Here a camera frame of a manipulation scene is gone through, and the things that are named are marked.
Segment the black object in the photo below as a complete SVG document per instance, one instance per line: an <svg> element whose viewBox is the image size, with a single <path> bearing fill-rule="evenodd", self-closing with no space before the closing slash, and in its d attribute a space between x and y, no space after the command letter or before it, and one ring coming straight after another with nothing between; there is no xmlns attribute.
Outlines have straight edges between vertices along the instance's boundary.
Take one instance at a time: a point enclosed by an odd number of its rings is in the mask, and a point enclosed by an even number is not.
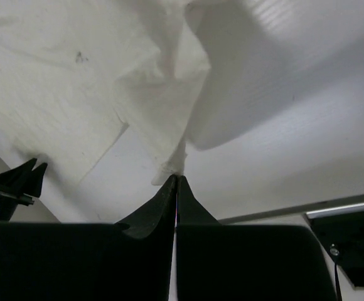
<svg viewBox="0 0 364 301"><path fill-rule="evenodd" d="M29 206L41 196L46 163L33 170L37 159L0 174L0 220L9 221L18 204Z"/></svg>
<svg viewBox="0 0 364 301"><path fill-rule="evenodd" d="M0 300L167 300L176 204L178 300L336 300L296 226L222 226L171 176L114 225L0 222Z"/></svg>
<svg viewBox="0 0 364 301"><path fill-rule="evenodd" d="M355 287L364 287L364 211L309 221L331 259Z"/></svg>

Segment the white paper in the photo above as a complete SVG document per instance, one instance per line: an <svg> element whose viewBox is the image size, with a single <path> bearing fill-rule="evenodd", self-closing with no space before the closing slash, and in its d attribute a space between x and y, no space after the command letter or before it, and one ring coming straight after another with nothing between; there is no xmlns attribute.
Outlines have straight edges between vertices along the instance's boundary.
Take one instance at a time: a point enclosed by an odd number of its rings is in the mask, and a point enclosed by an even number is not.
<svg viewBox="0 0 364 301"><path fill-rule="evenodd" d="M183 0L0 1L0 129L74 187L130 125L161 184L210 69Z"/></svg>

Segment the screw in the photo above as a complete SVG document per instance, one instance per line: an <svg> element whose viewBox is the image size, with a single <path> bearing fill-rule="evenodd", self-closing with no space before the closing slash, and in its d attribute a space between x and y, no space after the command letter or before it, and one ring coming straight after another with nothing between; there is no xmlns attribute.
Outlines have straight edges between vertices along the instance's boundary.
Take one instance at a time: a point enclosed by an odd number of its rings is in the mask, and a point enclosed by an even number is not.
<svg viewBox="0 0 364 301"><path fill-rule="evenodd" d="M338 251L337 247L334 244L330 246L330 254L332 254L333 256L338 256L340 254L340 251Z"/></svg>

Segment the tissue paper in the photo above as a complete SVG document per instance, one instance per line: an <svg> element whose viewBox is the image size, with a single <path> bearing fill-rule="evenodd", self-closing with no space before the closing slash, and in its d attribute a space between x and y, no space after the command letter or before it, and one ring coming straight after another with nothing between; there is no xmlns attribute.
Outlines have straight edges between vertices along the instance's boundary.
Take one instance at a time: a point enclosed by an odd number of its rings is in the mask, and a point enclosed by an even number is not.
<svg viewBox="0 0 364 301"><path fill-rule="evenodd" d="M184 0L0 0L0 129L77 185L130 125L161 184L210 69Z"/></svg>

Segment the dark mark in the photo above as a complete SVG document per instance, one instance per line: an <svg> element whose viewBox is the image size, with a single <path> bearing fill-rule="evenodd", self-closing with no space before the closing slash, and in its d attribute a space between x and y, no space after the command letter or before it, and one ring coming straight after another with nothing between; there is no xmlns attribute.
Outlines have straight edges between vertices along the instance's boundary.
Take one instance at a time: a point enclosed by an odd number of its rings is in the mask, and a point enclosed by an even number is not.
<svg viewBox="0 0 364 301"><path fill-rule="evenodd" d="M195 7L191 3L188 3L188 5L186 5L186 8L188 9L188 11L192 11L195 9Z"/></svg>
<svg viewBox="0 0 364 301"><path fill-rule="evenodd" d="M76 63L83 63L84 61L88 61L88 58L82 56L82 52L78 52L76 55Z"/></svg>

